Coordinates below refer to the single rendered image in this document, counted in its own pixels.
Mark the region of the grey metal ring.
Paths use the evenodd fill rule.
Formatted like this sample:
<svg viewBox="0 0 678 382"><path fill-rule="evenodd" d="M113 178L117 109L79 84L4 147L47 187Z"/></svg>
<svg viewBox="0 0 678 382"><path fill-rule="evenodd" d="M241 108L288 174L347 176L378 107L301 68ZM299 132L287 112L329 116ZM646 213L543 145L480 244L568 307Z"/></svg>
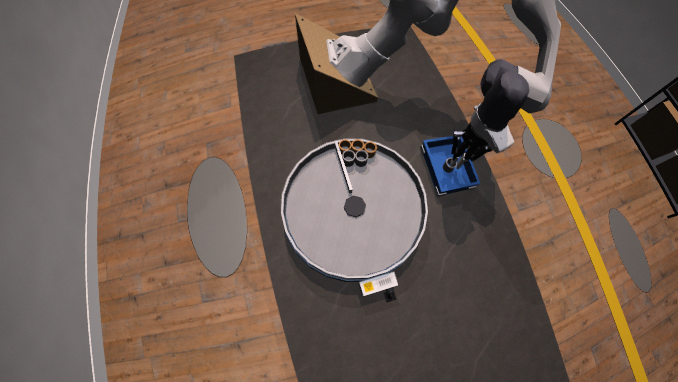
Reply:
<svg viewBox="0 0 678 382"><path fill-rule="evenodd" d="M357 155L357 156L356 156ZM359 160L358 157L363 157L365 160ZM368 154L364 150L359 150L355 154L355 164L359 167L363 167L367 164Z"/></svg>
<svg viewBox="0 0 678 382"><path fill-rule="evenodd" d="M352 160L346 160L345 157L351 157ZM342 154L342 158L346 167L351 167L355 162L355 153L351 150L346 150Z"/></svg>

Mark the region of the blue crate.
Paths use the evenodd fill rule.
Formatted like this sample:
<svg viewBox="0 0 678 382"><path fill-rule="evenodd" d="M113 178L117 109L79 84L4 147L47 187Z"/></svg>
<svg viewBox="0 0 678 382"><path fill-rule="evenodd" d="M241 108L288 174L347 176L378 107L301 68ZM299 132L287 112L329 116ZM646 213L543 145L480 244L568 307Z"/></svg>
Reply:
<svg viewBox="0 0 678 382"><path fill-rule="evenodd" d="M471 160L465 162L459 170L456 169L456 166L450 173L444 171L443 164L445 161L448 158L453 158L451 154L453 140L453 136L423 140L423 145L420 147L437 197L463 190L472 190L476 188L476 185L480 184Z"/></svg>

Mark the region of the grey metal bushing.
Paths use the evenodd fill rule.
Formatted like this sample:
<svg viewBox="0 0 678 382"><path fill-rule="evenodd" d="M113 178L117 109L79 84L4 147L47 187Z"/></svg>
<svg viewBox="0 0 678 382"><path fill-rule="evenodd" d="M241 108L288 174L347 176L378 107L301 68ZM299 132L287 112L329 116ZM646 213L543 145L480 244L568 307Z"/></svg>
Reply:
<svg viewBox="0 0 678 382"><path fill-rule="evenodd" d="M448 165L448 164L451 164L451 159L452 159L452 158L448 158L448 159L445 161L445 163L443 164L443 169L444 169L444 171L447 172L447 173L452 172L452 171L454 170L454 168L457 166L457 162L456 162L456 164L454 165L455 167L450 167L450 166Z"/></svg>

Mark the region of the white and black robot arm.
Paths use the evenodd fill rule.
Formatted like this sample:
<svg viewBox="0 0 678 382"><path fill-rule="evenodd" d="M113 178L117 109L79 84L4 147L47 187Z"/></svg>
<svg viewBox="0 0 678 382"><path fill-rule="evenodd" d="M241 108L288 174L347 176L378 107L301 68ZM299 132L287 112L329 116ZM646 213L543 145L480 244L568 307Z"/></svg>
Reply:
<svg viewBox="0 0 678 382"><path fill-rule="evenodd" d="M432 36L445 33L458 1L390 0L383 18L368 33L326 40L329 62L350 83L361 87L405 45L412 24ZM512 0L517 18L535 35L539 53L535 73L502 59L491 62L484 72L480 84L485 97L474 107L471 125L495 153L514 144L507 124L520 108L535 113L545 109L550 101L561 31L555 2Z"/></svg>

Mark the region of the bronze bushing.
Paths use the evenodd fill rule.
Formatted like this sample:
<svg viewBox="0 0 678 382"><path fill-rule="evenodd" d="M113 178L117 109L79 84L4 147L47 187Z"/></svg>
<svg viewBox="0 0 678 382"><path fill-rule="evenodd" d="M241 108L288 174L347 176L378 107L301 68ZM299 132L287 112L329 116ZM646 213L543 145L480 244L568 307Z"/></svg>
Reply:
<svg viewBox="0 0 678 382"><path fill-rule="evenodd" d="M365 146L366 146L366 148L365 148ZM373 151L372 151L372 152L369 152L369 151L367 151L366 149L372 149ZM368 153L368 158L373 158L373 157L375 156L376 149L377 149L377 146L376 146L376 144L373 143L373 142L367 142L367 143L365 143L365 145L364 145L364 150Z"/></svg>
<svg viewBox="0 0 678 382"><path fill-rule="evenodd" d="M360 147L361 149L355 149L354 147L356 147L356 146ZM354 140L354 141L352 142L352 145L351 145L351 150L354 151L355 154L356 154L356 152L359 151L359 150L364 150L364 143L363 143L363 141L361 141L361 140L359 140L359 139Z"/></svg>
<svg viewBox="0 0 678 382"><path fill-rule="evenodd" d="M346 151L346 150L351 150L351 145L352 145L352 144L351 144L351 142L350 142L349 140L345 140L345 139L344 139L344 140L340 141L340 143L339 143L339 148L340 148L340 151L341 151L341 155L343 154L344 151ZM348 148L350 147L350 148L349 148L349 149L346 149L346 150L345 150L345 149L342 149L342 147L344 147L344 146L345 146L345 147L348 147Z"/></svg>

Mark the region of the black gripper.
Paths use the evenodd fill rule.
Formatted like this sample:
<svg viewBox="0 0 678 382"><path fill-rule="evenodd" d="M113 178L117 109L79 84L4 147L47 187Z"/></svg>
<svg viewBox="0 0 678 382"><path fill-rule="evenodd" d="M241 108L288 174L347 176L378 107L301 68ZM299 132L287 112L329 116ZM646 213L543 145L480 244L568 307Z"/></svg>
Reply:
<svg viewBox="0 0 678 382"><path fill-rule="evenodd" d="M464 141L459 146L459 148L457 148L458 140L461 137L463 137ZM493 151L493 149L487 144L487 142L483 139L483 137L479 136L476 132L474 132L474 129L471 125L471 122L469 123L467 128L464 129L462 132L458 132L458 130L454 130L453 139L454 139L454 142L453 142L452 152L451 152L451 154L453 155L453 158L452 158L453 160L451 159L450 167L454 166L454 164L458 161L458 159L462 155L462 153L466 150L466 148L468 148L470 146L468 148L468 150L466 151L467 154L464 153L463 156L457 162L457 168L456 169L458 169L458 170L465 162L468 162L468 160L475 161L476 159L478 159L479 157L481 157L485 153Z"/></svg>

